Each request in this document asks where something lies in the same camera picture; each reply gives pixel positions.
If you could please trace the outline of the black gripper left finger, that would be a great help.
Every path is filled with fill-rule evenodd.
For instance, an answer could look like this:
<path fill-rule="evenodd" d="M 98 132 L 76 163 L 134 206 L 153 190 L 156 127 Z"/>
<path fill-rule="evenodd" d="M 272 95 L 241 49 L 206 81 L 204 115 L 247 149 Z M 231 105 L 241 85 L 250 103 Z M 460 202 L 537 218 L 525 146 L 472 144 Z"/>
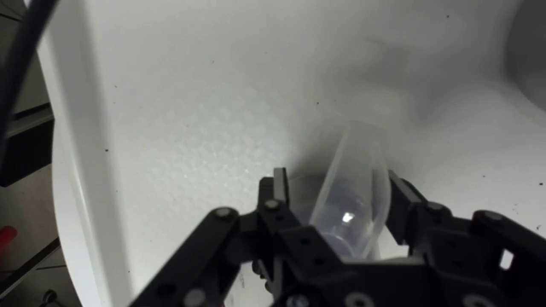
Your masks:
<path fill-rule="evenodd" d="M 291 209 L 286 168 L 258 187 L 252 212 L 212 209 L 134 298 L 131 307 L 224 307 L 245 264 L 274 293 L 272 307 L 339 307 L 342 291 L 330 284 L 340 260 Z"/>

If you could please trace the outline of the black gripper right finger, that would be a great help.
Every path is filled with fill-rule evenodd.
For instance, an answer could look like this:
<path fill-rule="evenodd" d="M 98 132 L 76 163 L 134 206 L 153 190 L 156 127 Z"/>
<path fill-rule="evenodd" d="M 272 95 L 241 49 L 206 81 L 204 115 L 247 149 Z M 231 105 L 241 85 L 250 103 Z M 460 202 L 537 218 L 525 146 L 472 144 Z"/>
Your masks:
<path fill-rule="evenodd" d="M 546 307 L 546 240 L 520 221 L 477 209 L 456 216 L 390 172 L 388 228 L 438 276 L 448 307 Z"/>

